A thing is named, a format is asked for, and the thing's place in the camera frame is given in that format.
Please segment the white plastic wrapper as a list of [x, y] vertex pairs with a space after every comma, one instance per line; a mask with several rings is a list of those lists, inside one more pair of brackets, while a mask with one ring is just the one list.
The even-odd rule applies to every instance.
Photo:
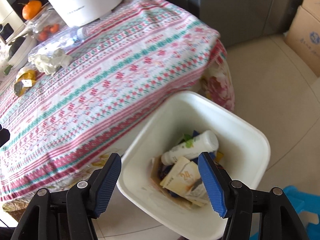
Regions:
[[202, 179], [197, 180], [184, 197], [185, 199], [200, 207], [210, 203]]

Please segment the yellow wrapper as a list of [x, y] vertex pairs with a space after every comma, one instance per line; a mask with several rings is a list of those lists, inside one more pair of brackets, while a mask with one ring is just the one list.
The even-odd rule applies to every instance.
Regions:
[[21, 68], [16, 75], [14, 92], [17, 97], [22, 96], [26, 90], [36, 83], [36, 70], [30, 67]]

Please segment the cream paper carton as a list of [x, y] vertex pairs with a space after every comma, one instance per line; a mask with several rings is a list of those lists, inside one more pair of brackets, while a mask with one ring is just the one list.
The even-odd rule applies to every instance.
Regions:
[[177, 163], [160, 182], [160, 186], [184, 197], [200, 178], [198, 165], [185, 157], [179, 157]]

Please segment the white paper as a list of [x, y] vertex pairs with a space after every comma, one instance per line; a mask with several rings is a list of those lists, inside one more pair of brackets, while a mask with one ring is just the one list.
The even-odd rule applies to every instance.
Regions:
[[55, 50], [51, 55], [32, 54], [28, 61], [41, 73], [54, 75], [60, 68], [67, 68], [73, 58], [62, 49]]

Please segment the white labelled plastic bottle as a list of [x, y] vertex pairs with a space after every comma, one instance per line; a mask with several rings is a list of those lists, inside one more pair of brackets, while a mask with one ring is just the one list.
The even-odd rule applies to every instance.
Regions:
[[175, 164], [180, 157], [192, 160], [197, 158], [202, 152], [214, 153], [218, 149], [219, 141], [217, 136], [211, 130], [207, 130], [162, 154], [161, 162], [165, 166], [170, 166]]

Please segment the clear plastic water bottle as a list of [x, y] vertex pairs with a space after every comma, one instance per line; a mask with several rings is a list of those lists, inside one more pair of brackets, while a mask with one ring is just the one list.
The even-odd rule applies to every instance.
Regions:
[[84, 27], [72, 27], [54, 34], [46, 41], [34, 47], [29, 56], [46, 55], [52, 56], [53, 53], [61, 49], [64, 53], [76, 48], [88, 37]]

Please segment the white trash bin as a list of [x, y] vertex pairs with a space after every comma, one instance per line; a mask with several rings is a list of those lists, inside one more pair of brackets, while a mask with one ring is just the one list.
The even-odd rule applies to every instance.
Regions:
[[212, 206], [197, 167], [202, 152], [221, 152], [221, 167], [250, 189], [260, 183], [271, 155], [258, 129], [199, 94], [179, 92], [154, 112], [126, 151], [118, 189], [187, 239], [219, 239], [227, 223], [223, 194]]

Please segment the patterned striped tablecloth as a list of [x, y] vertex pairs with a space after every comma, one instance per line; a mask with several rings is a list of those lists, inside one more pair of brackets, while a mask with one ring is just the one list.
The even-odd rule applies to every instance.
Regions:
[[165, 0], [123, 0], [68, 51], [71, 64], [38, 74], [22, 96], [1, 85], [1, 201], [80, 174], [171, 94], [201, 78], [219, 33]]

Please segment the dark green squash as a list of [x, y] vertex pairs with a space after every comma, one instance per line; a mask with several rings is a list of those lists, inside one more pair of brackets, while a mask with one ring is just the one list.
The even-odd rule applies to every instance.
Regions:
[[16, 51], [20, 48], [20, 46], [23, 44], [23, 42], [25, 41], [25, 37], [20, 36], [17, 37], [14, 42], [11, 42], [10, 45], [10, 49], [9, 49], [9, 57], [12, 58], [14, 56], [14, 54], [16, 53]]

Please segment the white air fryer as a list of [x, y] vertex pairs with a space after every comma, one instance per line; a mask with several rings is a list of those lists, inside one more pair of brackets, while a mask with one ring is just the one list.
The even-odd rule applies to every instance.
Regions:
[[8, 43], [24, 28], [24, 22], [8, 1], [1, 0], [1, 44]]

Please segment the glass jar with tomatoes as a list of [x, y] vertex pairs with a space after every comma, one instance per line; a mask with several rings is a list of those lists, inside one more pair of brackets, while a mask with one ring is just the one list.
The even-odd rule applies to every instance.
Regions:
[[26, 29], [41, 43], [58, 33], [65, 25], [56, 10], [47, 4], [33, 19], [27, 22]]

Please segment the large orange fruit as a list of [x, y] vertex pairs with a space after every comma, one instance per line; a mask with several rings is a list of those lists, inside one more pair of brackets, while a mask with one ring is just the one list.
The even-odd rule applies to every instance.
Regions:
[[31, 20], [42, 9], [42, 3], [39, 0], [29, 1], [27, 4], [23, 4], [22, 17], [25, 20]]

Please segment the floral under tablecloth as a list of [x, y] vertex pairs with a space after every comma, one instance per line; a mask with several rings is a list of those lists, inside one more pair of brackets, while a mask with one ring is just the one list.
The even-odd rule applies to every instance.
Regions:
[[81, 57], [17, 98], [13, 86], [1, 93], [1, 124], [10, 140], [1, 148], [1, 209], [20, 219], [34, 193], [72, 187], [101, 168], [111, 153], [123, 154], [127, 134], [168, 97], [202, 92], [234, 109], [234, 89], [220, 41], [201, 48], [185, 41], [121, 67], [90, 67]]

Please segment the lower cardboard box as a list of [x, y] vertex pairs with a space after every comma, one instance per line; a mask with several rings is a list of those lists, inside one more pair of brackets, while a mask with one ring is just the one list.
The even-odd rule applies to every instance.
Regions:
[[285, 37], [285, 43], [319, 77], [319, 20], [300, 6]]

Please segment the grey refrigerator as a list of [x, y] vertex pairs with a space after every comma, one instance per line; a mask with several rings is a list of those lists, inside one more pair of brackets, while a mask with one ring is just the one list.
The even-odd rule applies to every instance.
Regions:
[[216, 29], [225, 46], [287, 31], [303, 0], [166, 0]]

